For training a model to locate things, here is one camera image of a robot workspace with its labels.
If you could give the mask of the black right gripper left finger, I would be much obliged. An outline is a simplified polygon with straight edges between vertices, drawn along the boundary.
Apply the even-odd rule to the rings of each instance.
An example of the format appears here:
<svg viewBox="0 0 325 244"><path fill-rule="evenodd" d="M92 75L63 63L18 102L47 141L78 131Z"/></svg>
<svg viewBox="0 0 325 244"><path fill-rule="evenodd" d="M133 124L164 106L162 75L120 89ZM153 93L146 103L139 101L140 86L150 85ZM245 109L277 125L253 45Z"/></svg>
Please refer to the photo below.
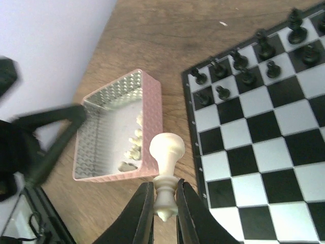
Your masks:
<svg viewBox="0 0 325 244"><path fill-rule="evenodd" d="M149 244L154 242L154 187L142 183L115 222L94 243Z"/></svg>

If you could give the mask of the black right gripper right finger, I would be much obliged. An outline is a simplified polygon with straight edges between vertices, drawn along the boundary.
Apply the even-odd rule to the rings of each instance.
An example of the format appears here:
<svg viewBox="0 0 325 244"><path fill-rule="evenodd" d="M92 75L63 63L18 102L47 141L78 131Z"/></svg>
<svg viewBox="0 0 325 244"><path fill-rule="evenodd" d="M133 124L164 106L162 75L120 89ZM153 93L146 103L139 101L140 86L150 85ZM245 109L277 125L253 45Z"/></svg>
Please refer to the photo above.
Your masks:
<svg viewBox="0 0 325 244"><path fill-rule="evenodd" d="M192 186L184 179L177 184L177 243L239 243L211 215Z"/></svg>

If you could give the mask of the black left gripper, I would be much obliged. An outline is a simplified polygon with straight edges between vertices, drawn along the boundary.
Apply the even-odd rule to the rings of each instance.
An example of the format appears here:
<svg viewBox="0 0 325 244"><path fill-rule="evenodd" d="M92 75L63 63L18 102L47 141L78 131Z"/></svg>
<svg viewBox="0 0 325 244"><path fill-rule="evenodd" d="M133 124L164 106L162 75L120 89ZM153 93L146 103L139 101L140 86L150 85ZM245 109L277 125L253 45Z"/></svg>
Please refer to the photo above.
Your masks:
<svg viewBox="0 0 325 244"><path fill-rule="evenodd" d="M1 96L14 85L18 74L14 61L8 57L1 58ZM35 140L37 128L68 120L69 126L57 137L47 151L42 151ZM15 120L15 125L1 120L1 202L16 195L18 191L14 173L22 171L22 136L26 131L26 144L31 163L22 171L25 184L29 187L40 186L49 177L65 147L86 121L83 105L75 104L22 116Z"/></svg>

